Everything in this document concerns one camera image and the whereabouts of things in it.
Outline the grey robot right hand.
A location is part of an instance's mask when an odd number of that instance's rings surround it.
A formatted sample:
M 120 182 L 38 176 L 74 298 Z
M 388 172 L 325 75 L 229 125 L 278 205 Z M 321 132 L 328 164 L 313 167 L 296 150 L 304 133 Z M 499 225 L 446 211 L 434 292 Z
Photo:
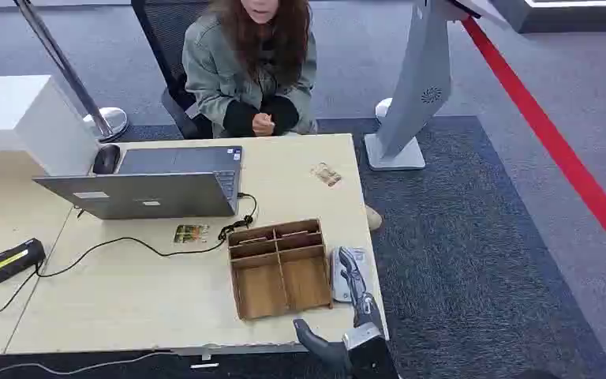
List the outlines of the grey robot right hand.
M 338 250 L 340 275 L 353 307 L 353 327 L 341 343 L 316 335 L 301 318 L 293 320 L 299 343 L 344 378 L 399 378 L 383 330 L 380 308 L 365 283 L 360 265 L 345 247 Z

